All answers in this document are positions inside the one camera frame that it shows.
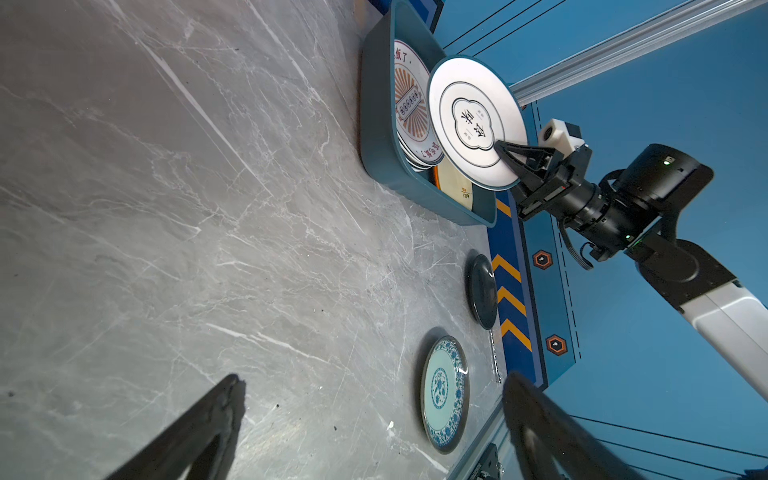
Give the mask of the teal patterned plate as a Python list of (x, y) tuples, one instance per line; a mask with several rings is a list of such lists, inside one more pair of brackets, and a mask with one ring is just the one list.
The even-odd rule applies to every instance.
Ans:
[(421, 375), (420, 410), (430, 444), (440, 453), (454, 451), (466, 427), (469, 369), (464, 351), (450, 335), (428, 350)]

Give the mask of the cream calligraphy plate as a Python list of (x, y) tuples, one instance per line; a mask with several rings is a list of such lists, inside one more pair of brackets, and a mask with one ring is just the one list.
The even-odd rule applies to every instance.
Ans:
[(473, 207), (473, 183), (444, 158), (433, 172), (436, 187), (467, 210)]

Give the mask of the small orange sunburst plate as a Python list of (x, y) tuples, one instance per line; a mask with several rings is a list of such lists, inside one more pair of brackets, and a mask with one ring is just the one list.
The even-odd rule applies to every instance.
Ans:
[(444, 153), (437, 142), (428, 105), (429, 69), (405, 42), (395, 39), (394, 118), (400, 146), (416, 171), (437, 166)]

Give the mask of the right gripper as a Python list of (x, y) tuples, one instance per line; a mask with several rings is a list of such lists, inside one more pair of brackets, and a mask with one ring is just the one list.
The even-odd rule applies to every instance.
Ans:
[(551, 147), (502, 140), (494, 150), (520, 180), (511, 188), (518, 218), (548, 213), (568, 248), (567, 231), (573, 230), (591, 243), (597, 261), (632, 248), (648, 231), (675, 244), (680, 214), (714, 178), (710, 167), (656, 143), (597, 184), (585, 179), (592, 156), (587, 145), (568, 157)]

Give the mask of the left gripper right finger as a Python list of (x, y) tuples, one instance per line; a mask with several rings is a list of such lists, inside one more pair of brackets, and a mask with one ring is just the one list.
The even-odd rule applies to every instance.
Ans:
[(509, 374), (502, 405), (525, 479), (640, 479), (525, 376)]

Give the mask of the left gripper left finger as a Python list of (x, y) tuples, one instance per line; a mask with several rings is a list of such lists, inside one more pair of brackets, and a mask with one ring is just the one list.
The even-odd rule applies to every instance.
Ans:
[(225, 479), (245, 414), (246, 383), (223, 378), (111, 479)]

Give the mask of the white flower pattern plate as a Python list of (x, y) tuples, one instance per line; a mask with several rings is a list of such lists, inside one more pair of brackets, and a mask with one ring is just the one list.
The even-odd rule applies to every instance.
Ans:
[(445, 57), (431, 71), (427, 107), (439, 145), (454, 167), (492, 191), (518, 175), (495, 150), (499, 141), (528, 143), (520, 107), (499, 76), (470, 57)]

